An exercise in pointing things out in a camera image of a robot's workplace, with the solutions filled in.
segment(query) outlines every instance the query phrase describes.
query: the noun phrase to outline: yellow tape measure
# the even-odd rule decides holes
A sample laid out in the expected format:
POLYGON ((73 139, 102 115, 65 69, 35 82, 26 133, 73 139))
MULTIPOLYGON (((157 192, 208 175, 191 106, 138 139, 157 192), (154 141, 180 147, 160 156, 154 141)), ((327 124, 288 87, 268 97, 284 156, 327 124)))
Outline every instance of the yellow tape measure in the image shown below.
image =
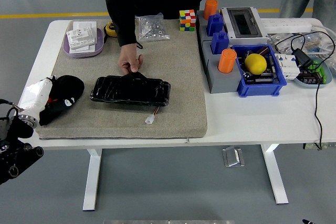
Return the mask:
POLYGON ((108 22, 107 25, 105 26, 104 30, 106 31, 106 34, 110 37, 116 38, 117 33, 114 29, 113 22, 108 22))

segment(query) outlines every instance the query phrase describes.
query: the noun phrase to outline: white table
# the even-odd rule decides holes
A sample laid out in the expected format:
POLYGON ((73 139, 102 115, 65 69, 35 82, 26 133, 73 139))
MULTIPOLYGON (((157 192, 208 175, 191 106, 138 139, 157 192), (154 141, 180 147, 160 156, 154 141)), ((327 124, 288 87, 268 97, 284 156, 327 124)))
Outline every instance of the white table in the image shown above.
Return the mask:
MULTIPOLYGON (((306 19, 321 25, 316 19, 306 19)), ((70 20, 50 23, 28 77, 26 86, 50 76, 70 20)), ((235 93, 210 94, 204 76, 208 130, 203 138, 185 139, 94 139, 40 140, 37 133, 26 140, 45 150, 87 149, 91 155, 83 210, 94 210, 103 148, 251 145, 260 144, 277 204, 288 203, 273 150, 279 144, 318 142, 320 129, 314 117, 315 89, 293 81, 280 96, 240 98, 235 93)), ((318 117, 323 124, 323 142, 336 142, 336 83, 319 90, 318 117)))

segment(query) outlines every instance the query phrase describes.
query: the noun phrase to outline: purple tray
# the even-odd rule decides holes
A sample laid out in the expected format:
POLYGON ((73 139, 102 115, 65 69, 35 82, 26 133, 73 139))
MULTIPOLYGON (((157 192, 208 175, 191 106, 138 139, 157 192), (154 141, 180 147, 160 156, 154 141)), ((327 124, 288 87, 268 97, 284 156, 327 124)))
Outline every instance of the purple tray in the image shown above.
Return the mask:
POLYGON ((80 54, 70 54, 70 46, 68 41, 68 36, 65 34, 64 40, 63 40, 63 50, 64 52, 73 58, 84 58, 84 57, 93 57, 99 54, 104 47, 104 32, 97 28, 97 43, 96 43, 96 50, 94 52, 82 52, 80 54))

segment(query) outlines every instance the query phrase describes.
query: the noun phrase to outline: orange cup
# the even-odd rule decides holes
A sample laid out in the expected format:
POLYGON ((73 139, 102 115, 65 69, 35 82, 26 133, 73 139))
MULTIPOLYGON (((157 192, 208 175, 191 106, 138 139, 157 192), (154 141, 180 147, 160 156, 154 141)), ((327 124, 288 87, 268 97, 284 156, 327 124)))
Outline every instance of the orange cup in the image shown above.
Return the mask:
POLYGON ((215 13, 217 13, 217 7, 218 7, 218 1, 217 0, 206 0, 203 17, 206 20, 209 20, 210 15, 214 15, 215 13))
POLYGON ((218 70, 222 73, 230 73, 236 62, 237 53, 233 49, 224 49, 222 51, 222 56, 220 57, 218 64, 218 70))

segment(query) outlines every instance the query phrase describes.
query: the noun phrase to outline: yellow ball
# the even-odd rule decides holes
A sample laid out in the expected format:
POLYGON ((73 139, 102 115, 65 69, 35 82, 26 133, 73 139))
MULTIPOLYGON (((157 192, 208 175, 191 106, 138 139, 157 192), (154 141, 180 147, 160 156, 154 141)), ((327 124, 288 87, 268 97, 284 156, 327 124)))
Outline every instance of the yellow ball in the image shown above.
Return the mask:
POLYGON ((267 62, 260 54, 250 54, 245 59, 245 67, 251 74, 262 74, 267 68, 267 62))

